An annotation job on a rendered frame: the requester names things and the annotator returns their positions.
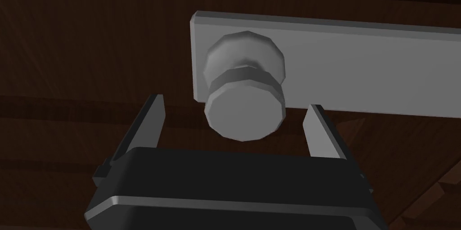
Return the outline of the dark brown wooden door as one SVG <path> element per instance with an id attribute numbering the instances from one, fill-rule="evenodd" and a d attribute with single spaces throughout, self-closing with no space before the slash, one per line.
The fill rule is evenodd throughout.
<path id="1" fill-rule="evenodd" d="M 461 0 L 0 0 L 0 230 L 88 230 L 92 175 L 151 93 L 162 148 L 308 155 L 302 109 L 246 144 L 210 129 L 192 93 L 198 10 L 461 28 Z"/>

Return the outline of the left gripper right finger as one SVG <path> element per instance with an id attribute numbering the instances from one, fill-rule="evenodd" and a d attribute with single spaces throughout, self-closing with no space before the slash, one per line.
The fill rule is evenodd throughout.
<path id="1" fill-rule="evenodd" d="M 334 135 L 335 128 L 327 123 L 321 105 L 309 105 L 303 120 L 303 130 L 312 157 L 347 158 L 342 145 Z"/>

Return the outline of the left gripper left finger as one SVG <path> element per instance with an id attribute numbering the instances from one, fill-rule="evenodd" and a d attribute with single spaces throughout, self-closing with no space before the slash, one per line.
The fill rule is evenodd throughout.
<path id="1" fill-rule="evenodd" d="M 165 116 L 163 96 L 150 95 L 118 145 L 113 161 L 136 147 L 156 148 Z"/>

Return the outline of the grey round door knob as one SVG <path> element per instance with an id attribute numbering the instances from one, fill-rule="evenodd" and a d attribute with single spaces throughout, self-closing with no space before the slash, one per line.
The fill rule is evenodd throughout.
<path id="1" fill-rule="evenodd" d="M 275 43 L 243 31 L 224 35 L 207 53 L 205 115 L 220 136 L 241 142 L 275 132 L 285 118 L 285 60 Z"/>

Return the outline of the grey door lock plate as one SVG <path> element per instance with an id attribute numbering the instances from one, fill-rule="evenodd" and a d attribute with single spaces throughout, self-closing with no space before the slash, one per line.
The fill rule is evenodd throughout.
<path id="1" fill-rule="evenodd" d="M 288 108 L 461 118 L 461 28 L 211 11 L 190 19 L 196 101 L 208 49 L 243 31 L 283 53 Z"/>

